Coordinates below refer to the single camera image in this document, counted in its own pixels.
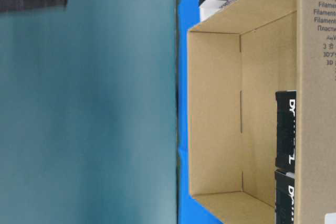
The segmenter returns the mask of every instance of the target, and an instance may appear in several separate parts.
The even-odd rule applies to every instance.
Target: box wall
[[[190,194],[241,191],[238,35],[188,34]]]
[[[241,37],[244,191],[274,206],[277,103],[296,89],[296,14]]]

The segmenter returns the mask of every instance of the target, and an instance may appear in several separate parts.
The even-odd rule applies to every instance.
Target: teal surface
[[[174,6],[0,15],[0,223],[176,223]]]

